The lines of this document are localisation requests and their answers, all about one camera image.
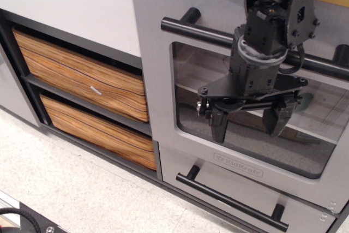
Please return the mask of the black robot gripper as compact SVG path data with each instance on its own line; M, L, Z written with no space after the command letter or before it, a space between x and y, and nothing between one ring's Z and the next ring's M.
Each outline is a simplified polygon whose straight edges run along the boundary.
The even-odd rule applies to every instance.
M220 144L228 114L240 111L262 110L266 133L278 137L300 101L299 91L308 85L305 78L280 71L287 49L265 55L248 45L244 30L234 32L228 73L198 89L198 115L210 120L213 140Z

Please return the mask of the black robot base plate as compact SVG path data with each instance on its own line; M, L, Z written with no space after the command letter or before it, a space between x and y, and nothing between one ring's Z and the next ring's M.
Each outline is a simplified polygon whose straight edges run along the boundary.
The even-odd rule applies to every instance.
M25 204L1 202L1 232L68 232Z

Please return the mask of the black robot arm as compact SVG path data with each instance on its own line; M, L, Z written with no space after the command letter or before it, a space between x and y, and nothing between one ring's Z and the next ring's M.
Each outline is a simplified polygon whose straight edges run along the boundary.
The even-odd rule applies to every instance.
M246 23L234 30L226 76L198 90L197 112L209 120L215 142L223 143L228 116L262 110L269 136L279 136L307 85L295 73L304 64L304 42L319 21L314 0L245 0Z

